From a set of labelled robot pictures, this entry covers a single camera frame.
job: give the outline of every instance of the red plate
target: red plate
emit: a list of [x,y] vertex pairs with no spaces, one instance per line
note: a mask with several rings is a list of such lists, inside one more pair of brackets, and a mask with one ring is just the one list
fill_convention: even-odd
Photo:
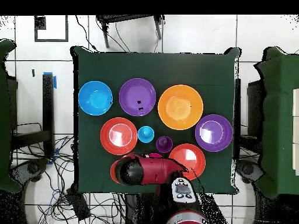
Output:
[[110,168],[110,176],[111,176],[111,179],[117,183],[117,184],[120,184],[118,181],[117,181],[117,178],[116,178],[116,175],[115,175],[115,166],[116,166],[116,163],[118,162],[118,160],[116,162],[114,162]]
[[137,143],[136,127],[126,118],[112,118],[100,130],[100,142],[111,154],[129,153]]
[[184,143],[175,147],[171,151],[169,158],[175,159],[177,162],[188,168],[189,172],[184,172],[183,175],[189,180],[194,180],[196,178],[192,169],[199,177],[206,166],[203,152],[197,146],[189,143]]

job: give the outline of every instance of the purple bowl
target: purple bowl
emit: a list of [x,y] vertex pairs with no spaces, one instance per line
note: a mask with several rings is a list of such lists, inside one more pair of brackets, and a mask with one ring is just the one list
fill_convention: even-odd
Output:
[[172,149],[172,140],[168,136],[161,136],[156,141],[157,150],[161,153],[167,153]]
[[232,126],[226,118],[220,115],[207,115],[197,123],[195,138],[203,149],[218,152],[231,143]]
[[119,103],[127,114],[144,116],[155,106],[156,91],[149,81],[133,78],[121,87]]

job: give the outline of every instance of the blue bowl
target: blue bowl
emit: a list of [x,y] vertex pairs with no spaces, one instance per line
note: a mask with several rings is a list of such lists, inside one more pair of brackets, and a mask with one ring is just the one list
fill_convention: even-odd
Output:
[[89,115],[102,115],[112,105],[112,92],[109,87],[96,80],[87,82],[79,91],[80,108]]
[[138,130],[138,139],[141,142],[144,142],[145,144],[151,142],[154,138],[154,135],[155,135],[154,130],[149,126],[142,126]]

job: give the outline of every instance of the orange bowl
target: orange bowl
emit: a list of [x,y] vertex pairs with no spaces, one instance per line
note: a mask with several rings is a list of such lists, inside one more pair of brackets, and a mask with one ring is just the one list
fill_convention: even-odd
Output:
[[192,87],[175,85],[163,92],[158,113],[167,127],[186,130],[199,121],[203,113],[203,100]]

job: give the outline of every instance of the desk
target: desk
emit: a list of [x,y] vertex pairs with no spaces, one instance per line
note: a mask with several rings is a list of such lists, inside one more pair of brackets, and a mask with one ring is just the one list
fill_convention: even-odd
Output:
[[[235,59],[239,56],[238,48],[228,49],[225,54],[139,54],[96,53],[82,47],[71,47],[71,54],[74,59],[75,142],[78,140],[78,153],[74,153],[75,179],[78,179],[80,193],[155,192],[155,185],[129,187],[116,184],[110,178],[110,167],[121,156],[112,155],[102,147],[99,133],[103,124],[111,118],[127,118],[137,129],[143,125],[154,129],[154,140],[150,143],[138,141],[133,152],[156,152],[155,141],[161,135],[171,137],[173,147],[183,143],[197,145],[195,126],[184,131],[175,131],[164,125],[159,118],[158,100],[170,86],[185,84],[195,88],[203,99],[203,116],[219,114],[232,124],[234,66]],[[131,78],[150,81],[157,93],[154,109],[142,117],[126,114],[119,105],[119,90]],[[102,81],[112,90],[113,104],[104,115],[87,115],[78,106],[79,89],[89,81]],[[235,194],[236,189],[231,185],[232,144],[221,152],[201,150],[206,157],[206,168],[200,179],[206,192]],[[195,190],[199,191],[197,180],[192,183]]]

